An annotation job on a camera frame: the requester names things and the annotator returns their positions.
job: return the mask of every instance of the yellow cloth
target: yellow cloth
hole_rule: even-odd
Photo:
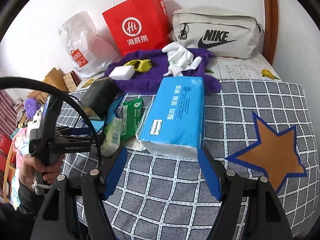
[[[141,73],[146,73],[152,68],[152,61],[150,59],[140,60],[140,59],[134,59],[126,64],[125,66],[131,65],[133,66],[134,70]]]

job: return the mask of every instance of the white sponge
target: white sponge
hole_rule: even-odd
[[[129,80],[132,78],[135,70],[133,66],[119,66],[110,73],[109,77],[113,80]]]

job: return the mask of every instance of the bag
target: bag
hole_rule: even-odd
[[[262,28],[257,20],[212,6],[173,13],[174,40],[185,48],[205,48],[216,56],[250,58]]]
[[[162,49],[170,43],[163,0],[127,0],[102,15],[122,56],[139,49]]]
[[[119,53],[102,39],[86,11],[77,13],[59,29],[60,42],[82,79],[105,71],[120,60]]]

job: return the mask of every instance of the nike swoosh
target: nike swoosh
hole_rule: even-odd
[[[210,49],[210,48],[213,48],[213,47],[222,45],[222,44],[226,44],[226,43],[229,43],[229,42],[233,42],[233,41],[220,41],[220,42],[215,42],[215,43],[204,44],[204,43],[202,42],[202,39],[203,39],[203,36],[202,36],[202,38],[201,38],[201,39],[199,40],[199,42],[198,42],[198,48]]]

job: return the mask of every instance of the star cutout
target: star cutout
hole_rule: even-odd
[[[252,116],[258,141],[225,159],[262,171],[277,193],[287,178],[307,177],[297,153],[296,126],[277,133],[254,112]]]

